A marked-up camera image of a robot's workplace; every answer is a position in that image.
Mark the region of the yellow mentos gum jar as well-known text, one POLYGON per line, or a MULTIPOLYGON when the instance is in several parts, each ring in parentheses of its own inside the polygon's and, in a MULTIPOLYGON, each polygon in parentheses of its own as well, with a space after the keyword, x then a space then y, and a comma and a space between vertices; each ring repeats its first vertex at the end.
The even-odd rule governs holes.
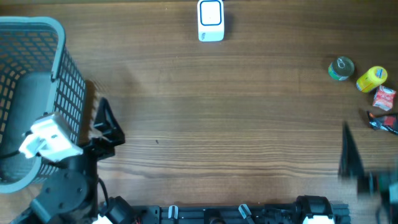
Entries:
POLYGON ((371 67, 366 73, 358 78, 356 87, 363 93, 369 93, 382 85, 387 80, 387 70, 381 66, 371 67))

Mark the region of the kleenex tissue pack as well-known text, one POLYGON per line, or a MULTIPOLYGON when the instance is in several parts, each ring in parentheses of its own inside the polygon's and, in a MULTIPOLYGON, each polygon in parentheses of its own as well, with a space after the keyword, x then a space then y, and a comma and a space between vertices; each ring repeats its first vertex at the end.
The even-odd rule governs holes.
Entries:
POLYGON ((390 111, 393 108, 396 91, 380 85, 374 95, 373 106, 384 111, 390 111))

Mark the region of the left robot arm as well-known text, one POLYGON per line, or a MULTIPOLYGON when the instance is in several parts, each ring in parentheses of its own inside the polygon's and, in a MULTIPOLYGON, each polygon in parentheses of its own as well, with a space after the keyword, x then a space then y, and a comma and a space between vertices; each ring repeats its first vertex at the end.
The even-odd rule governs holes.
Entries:
POLYGON ((97 163, 113 157, 115 147, 125 143, 125 135, 106 98, 99 101, 94 128, 102 136, 81 145, 83 154, 62 159, 64 168, 44 182, 38 196, 12 223, 93 223, 100 214, 99 185, 106 199, 105 212, 113 209, 104 182, 98 176, 97 163))

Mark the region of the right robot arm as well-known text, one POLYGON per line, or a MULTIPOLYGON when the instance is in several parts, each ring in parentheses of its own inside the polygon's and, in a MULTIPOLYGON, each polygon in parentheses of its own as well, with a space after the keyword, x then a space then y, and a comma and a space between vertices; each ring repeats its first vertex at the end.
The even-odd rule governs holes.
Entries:
MULTIPOLYGON (((338 176, 357 181, 357 193, 381 196, 381 207, 388 222, 397 223, 397 171, 366 172, 347 123, 343 124, 342 153, 338 176)), ((299 196, 296 201, 298 223, 350 223, 347 205, 332 204, 325 197, 299 196)))

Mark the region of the metal tin can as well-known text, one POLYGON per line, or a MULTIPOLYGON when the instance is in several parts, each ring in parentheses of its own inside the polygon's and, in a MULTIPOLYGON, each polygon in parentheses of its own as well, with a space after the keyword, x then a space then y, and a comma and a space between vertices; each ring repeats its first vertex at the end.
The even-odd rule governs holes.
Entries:
POLYGON ((334 80, 347 80, 354 73, 354 63, 348 57, 338 57, 328 67, 328 74, 334 80))

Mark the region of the black red snack wrapper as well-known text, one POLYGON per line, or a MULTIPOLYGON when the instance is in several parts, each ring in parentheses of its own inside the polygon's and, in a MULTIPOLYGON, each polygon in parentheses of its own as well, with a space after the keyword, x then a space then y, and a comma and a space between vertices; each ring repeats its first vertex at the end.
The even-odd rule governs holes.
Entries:
POLYGON ((375 115, 368 111, 367 116, 373 130, 384 130, 397 135, 397 113, 375 115))

